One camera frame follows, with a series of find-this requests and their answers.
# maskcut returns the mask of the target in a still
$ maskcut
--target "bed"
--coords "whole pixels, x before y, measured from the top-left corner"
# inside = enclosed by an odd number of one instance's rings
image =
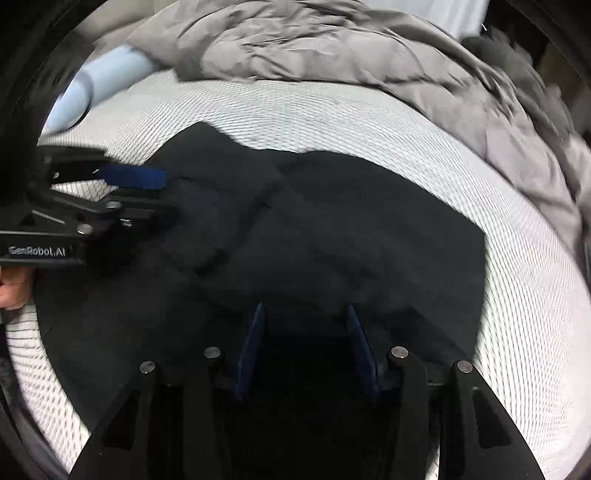
[[[591,301],[585,281],[536,209],[461,142],[378,90],[332,83],[179,82],[150,75],[93,108],[50,144],[101,146],[142,164],[206,121],[251,148],[357,155],[425,188],[486,234],[487,281],[475,365],[525,437],[545,477],[564,479],[591,432]],[[98,199],[99,181],[64,190]],[[51,368],[33,304],[7,325],[24,398],[69,470],[89,432]],[[428,478],[437,477],[437,461]]]

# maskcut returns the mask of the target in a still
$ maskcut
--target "textured mattress surface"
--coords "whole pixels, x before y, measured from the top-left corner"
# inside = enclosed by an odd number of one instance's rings
[[[486,234],[487,282],[475,365],[546,478],[564,479],[591,436],[591,302],[575,263],[527,200],[422,115],[359,86],[180,83],[161,72],[44,142],[101,146],[125,163],[141,164],[199,121],[251,148],[357,155],[417,183],[477,224]],[[95,200],[108,191],[99,181],[63,188]],[[89,432],[51,369],[34,306],[8,325],[7,335],[33,416],[71,469]],[[437,462],[428,477],[436,475]]]

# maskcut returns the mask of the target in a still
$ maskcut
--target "bedding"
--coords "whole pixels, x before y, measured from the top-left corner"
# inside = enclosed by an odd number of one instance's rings
[[[332,83],[179,82],[150,75],[45,141],[98,145],[142,164],[173,135],[206,121],[251,148],[362,157],[413,181],[486,235],[485,302],[475,365],[548,480],[563,480],[591,432],[591,302],[564,244],[537,210],[461,142],[378,90]],[[63,190],[98,199],[99,181]],[[178,329],[185,318],[170,319]],[[70,469],[88,437],[51,368],[34,306],[7,326],[23,396]],[[429,471],[436,478],[437,464]]]
[[[515,86],[425,20],[357,0],[179,0],[128,42],[183,80],[322,80],[391,93],[510,181],[582,264],[582,233],[591,244],[591,229],[582,230],[561,164]],[[568,145],[561,148],[569,153]],[[573,195],[591,206],[586,190]]]

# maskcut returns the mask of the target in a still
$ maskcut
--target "metal screw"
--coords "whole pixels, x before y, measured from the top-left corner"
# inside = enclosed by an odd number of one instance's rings
[[[90,235],[93,231],[92,225],[88,223],[81,223],[78,225],[78,233],[81,235]]]
[[[406,358],[408,357],[408,350],[406,350],[403,346],[395,346],[390,350],[390,353],[395,356],[396,358]]]
[[[110,210],[118,210],[121,208],[121,202],[117,202],[116,200],[110,200],[105,203],[105,207]]]
[[[152,360],[148,360],[139,366],[139,371],[147,375],[156,368],[156,364]]]
[[[460,360],[457,363],[457,368],[460,372],[464,372],[465,374],[469,374],[472,371],[472,364],[468,360]]]
[[[209,358],[210,360],[217,358],[221,354],[222,354],[222,351],[216,346],[208,347],[203,352],[203,355],[205,355],[205,358]]]

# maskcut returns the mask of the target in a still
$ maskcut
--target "white wall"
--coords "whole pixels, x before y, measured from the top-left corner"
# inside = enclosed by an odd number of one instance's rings
[[[394,9],[418,15],[456,38],[478,35],[489,0],[365,0],[372,8]]]

